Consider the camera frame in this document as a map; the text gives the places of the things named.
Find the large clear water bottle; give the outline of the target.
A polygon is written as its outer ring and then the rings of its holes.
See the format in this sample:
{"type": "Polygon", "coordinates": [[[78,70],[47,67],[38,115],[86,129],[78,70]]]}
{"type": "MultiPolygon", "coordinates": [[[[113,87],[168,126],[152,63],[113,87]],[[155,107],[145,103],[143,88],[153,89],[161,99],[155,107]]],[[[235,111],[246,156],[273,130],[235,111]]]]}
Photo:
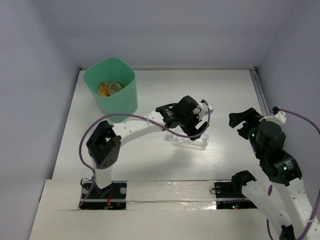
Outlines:
{"type": "Polygon", "coordinates": [[[180,137],[172,133],[167,133],[165,139],[168,142],[171,142],[175,147],[196,150],[205,150],[209,144],[209,136],[207,134],[202,135],[196,140],[191,140],[190,138],[180,137]]]}

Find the blue label yellow bottle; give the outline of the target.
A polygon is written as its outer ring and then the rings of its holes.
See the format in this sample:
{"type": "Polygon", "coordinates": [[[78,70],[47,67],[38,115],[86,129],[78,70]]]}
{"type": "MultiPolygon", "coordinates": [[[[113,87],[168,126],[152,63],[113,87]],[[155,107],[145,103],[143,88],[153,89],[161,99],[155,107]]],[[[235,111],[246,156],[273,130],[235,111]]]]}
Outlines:
{"type": "Polygon", "coordinates": [[[123,89],[123,86],[118,82],[110,83],[107,87],[107,92],[110,96],[115,95],[123,89]]]}

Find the short orange bottle yellow cap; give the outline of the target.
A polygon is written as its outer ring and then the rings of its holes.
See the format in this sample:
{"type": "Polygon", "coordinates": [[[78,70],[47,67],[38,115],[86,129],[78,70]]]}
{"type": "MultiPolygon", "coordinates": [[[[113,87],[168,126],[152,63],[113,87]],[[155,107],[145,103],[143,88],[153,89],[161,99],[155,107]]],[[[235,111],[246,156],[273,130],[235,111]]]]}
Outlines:
{"type": "Polygon", "coordinates": [[[100,82],[99,83],[99,90],[105,92],[108,90],[108,86],[109,86],[109,84],[107,82],[100,82]]]}

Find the small orange juice bottle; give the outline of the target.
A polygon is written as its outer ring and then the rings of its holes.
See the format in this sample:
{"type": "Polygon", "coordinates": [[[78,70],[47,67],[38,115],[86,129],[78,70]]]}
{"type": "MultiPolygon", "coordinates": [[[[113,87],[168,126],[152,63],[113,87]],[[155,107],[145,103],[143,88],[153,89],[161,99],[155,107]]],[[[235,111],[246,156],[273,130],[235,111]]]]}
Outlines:
{"type": "Polygon", "coordinates": [[[98,91],[97,93],[100,97],[109,97],[109,93],[107,91],[98,91]]]}

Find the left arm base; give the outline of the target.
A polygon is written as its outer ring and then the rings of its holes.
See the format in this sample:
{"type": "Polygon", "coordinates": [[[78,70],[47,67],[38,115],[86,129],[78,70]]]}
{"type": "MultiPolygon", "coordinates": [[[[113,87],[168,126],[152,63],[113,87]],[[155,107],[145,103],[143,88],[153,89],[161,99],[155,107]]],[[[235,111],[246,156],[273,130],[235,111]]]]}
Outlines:
{"type": "Polygon", "coordinates": [[[79,201],[82,210],[126,210],[127,182],[116,181],[110,186],[99,189],[94,186],[90,191],[92,183],[85,180],[81,184],[81,197],[79,201]]]}

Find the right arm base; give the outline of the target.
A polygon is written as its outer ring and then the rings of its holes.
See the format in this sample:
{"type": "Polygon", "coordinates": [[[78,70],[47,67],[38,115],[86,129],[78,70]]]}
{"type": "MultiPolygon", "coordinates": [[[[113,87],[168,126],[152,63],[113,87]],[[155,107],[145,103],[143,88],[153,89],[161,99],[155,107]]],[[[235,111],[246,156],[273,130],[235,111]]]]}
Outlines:
{"type": "Polygon", "coordinates": [[[248,171],[240,171],[230,181],[217,181],[210,193],[216,197],[218,210],[256,209],[257,207],[242,194],[242,187],[256,178],[248,171]]]}

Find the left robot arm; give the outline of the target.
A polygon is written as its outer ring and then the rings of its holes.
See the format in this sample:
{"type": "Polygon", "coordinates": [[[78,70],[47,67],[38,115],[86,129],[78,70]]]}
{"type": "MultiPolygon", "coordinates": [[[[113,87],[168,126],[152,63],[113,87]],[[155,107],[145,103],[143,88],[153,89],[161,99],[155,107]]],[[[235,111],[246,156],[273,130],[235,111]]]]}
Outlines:
{"type": "Polygon", "coordinates": [[[132,114],[129,121],[114,124],[101,121],[86,142],[93,162],[94,193],[104,198],[112,191],[111,167],[125,144],[151,133],[171,133],[176,127],[183,131],[179,137],[195,141],[207,130],[210,122],[207,120],[200,127],[197,125],[204,117],[210,117],[213,110],[204,99],[197,102],[186,95],[179,102],[159,106],[145,116],[132,114]]]}

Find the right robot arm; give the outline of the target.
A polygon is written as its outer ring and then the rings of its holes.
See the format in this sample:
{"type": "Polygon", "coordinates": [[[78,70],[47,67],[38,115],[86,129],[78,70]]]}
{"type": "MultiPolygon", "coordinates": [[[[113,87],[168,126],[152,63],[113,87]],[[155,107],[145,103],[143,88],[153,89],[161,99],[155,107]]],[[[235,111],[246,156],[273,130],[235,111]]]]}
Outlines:
{"type": "Polygon", "coordinates": [[[263,116],[254,108],[229,114],[229,126],[238,129],[238,135],[248,140],[259,166],[276,189],[285,208],[281,208],[264,192],[257,179],[247,170],[231,178],[230,190],[235,196],[249,199],[266,217],[267,226],[272,226],[280,240],[318,240],[320,222],[316,214],[320,206],[314,206],[305,192],[303,174],[297,160],[284,150],[286,135],[281,125],[287,114],[303,116],[293,111],[274,107],[272,115],[263,116]]]}

